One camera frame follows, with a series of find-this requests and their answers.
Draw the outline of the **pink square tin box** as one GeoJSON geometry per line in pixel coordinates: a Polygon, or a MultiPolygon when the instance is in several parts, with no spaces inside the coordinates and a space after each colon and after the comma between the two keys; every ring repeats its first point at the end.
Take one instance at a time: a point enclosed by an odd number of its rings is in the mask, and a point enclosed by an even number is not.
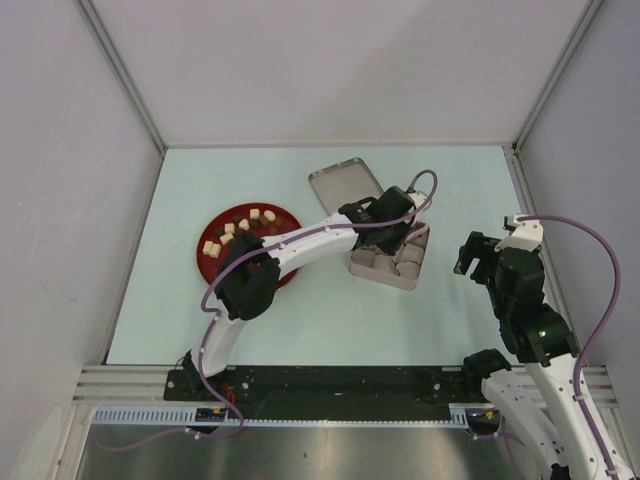
{"type": "Polygon", "coordinates": [[[419,222],[393,255],[374,246],[357,248],[351,253],[349,271],[355,277],[412,291],[418,284],[430,233],[430,225],[419,222]]]}

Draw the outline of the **red round plate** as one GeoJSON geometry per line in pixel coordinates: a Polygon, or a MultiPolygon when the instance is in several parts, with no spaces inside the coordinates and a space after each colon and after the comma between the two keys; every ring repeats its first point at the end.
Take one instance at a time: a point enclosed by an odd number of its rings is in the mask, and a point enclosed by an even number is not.
{"type": "Polygon", "coordinates": [[[299,220],[286,209],[261,202],[249,202],[231,207],[218,214],[204,229],[198,241],[196,263],[198,270],[207,284],[216,277],[223,257],[230,252],[234,240],[245,232],[252,232],[258,237],[285,234],[301,228],[299,220]],[[250,219],[251,209],[259,209],[260,216],[264,210],[276,214],[274,222],[263,223],[260,219],[250,219]]]}

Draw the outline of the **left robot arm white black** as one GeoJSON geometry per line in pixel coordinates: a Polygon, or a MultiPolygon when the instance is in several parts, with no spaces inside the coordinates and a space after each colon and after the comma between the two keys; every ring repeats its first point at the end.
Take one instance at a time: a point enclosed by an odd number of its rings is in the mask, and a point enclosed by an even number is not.
{"type": "Polygon", "coordinates": [[[239,235],[201,300],[201,310],[212,320],[200,345],[184,357],[187,389],[202,400],[219,392],[220,373],[241,331],[271,307],[284,276],[360,247],[393,255],[430,203],[428,195],[412,187],[392,186],[379,198],[347,203],[309,227],[263,238],[249,232],[239,235]]]}

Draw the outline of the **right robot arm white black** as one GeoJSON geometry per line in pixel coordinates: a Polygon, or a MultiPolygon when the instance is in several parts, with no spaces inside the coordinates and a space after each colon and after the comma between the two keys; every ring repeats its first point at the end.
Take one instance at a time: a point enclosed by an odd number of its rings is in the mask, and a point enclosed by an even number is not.
{"type": "Polygon", "coordinates": [[[580,366],[579,349],[564,318],[545,301],[540,258],[542,229],[517,228],[502,240],[470,233],[454,271],[484,286],[507,350],[537,387],[539,408],[506,358],[495,349],[463,361],[461,388],[489,400],[533,454],[544,479],[631,479],[599,416],[580,366]]]}

